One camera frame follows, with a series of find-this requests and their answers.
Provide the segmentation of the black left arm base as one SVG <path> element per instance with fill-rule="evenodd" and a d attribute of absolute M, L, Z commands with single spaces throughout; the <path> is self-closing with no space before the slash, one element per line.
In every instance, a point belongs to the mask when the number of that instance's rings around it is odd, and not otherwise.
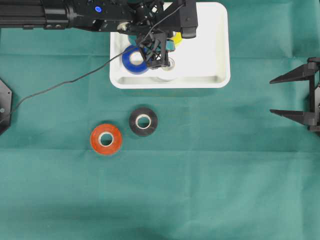
<path fill-rule="evenodd" d="M 11 125 L 13 93 L 11 89 L 0 80 L 0 134 L 2 135 Z"/>

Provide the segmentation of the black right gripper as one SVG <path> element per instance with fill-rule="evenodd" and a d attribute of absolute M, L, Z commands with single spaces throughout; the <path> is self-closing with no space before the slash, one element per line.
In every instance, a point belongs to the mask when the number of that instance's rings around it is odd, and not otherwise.
<path fill-rule="evenodd" d="M 278 110 L 270 109 L 269 111 L 275 115 L 290 119 L 302 125 L 307 125 L 310 132 L 320 135 L 320 83 L 316 84 L 316 74 L 320 72 L 320 58 L 309 57 L 307 64 L 303 64 L 295 69 L 280 75 L 270 84 L 278 84 L 285 82 L 308 81 L 309 95 L 308 95 L 308 111 L 295 110 Z"/>

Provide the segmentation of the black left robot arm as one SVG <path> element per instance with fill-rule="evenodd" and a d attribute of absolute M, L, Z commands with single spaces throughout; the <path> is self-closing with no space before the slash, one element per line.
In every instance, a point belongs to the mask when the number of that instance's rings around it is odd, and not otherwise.
<path fill-rule="evenodd" d="M 180 10 L 162 0 L 2 0 L 1 28 L 118 32 L 135 36 L 150 69 L 170 67 L 168 42 L 173 27 L 162 23 Z"/>

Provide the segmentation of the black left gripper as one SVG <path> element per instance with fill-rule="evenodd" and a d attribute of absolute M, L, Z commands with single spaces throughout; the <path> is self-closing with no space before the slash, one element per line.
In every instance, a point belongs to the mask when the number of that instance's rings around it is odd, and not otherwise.
<path fill-rule="evenodd" d="M 134 19 L 127 27 L 131 35 L 135 35 L 135 45 L 149 69 L 169 68 L 168 53 L 176 49 L 175 42 L 169 38 L 169 30 L 160 28 L 160 23 L 166 16 L 164 12 L 164 1 L 143 0 L 129 4 L 133 10 Z"/>

